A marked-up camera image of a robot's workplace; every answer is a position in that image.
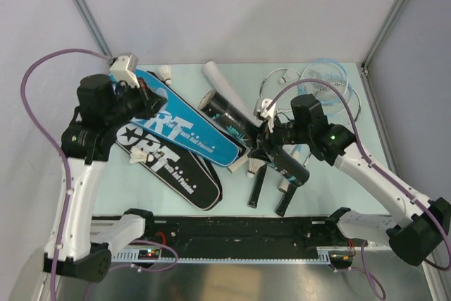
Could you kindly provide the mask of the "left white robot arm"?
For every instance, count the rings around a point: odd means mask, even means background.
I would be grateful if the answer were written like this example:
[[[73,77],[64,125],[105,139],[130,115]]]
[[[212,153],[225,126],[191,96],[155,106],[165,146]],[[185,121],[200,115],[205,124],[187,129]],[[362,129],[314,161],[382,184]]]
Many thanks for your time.
[[[143,78],[131,86],[104,74],[83,78],[79,104],[61,136],[63,177],[57,217],[44,249],[43,270],[90,283],[101,282],[113,256],[137,240],[150,243],[156,226],[152,213],[129,209],[105,231],[91,234],[97,189],[117,132],[132,119],[150,119],[167,102]]]

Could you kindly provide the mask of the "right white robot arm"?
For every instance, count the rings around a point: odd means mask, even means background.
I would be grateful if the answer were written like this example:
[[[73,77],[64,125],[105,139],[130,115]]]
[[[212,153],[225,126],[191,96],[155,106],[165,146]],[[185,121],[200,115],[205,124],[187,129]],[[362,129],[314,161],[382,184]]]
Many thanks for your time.
[[[356,128],[328,122],[313,95],[297,96],[290,105],[293,119],[280,123],[275,101],[257,102],[254,114],[263,123],[253,153],[300,186],[308,181],[309,172],[283,146],[306,145],[313,157],[351,177],[389,213],[376,216],[348,208],[337,210],[325,229],[330,243],[342,245],[350,238],[377,242],[412,266],[425,262],[440,243],[450,248],[450,203],[446,199],[430,199],[382,166],[362,144]]]

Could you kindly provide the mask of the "black shuttlecock tube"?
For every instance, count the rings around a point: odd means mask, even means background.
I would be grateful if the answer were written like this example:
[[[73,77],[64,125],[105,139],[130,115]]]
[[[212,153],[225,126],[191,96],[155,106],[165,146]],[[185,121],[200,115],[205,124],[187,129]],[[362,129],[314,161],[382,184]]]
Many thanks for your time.
[[[216,90],[211,90],[204,96],[199,103],[199,110],[249,151],[255,147],[255,128],[258,126],[240,113]],[[294,160],[283,147],[276,147],[270,153],[270,157],[271,163],[267,165],[292,184],[299,187],[308,181],[309,171]]]

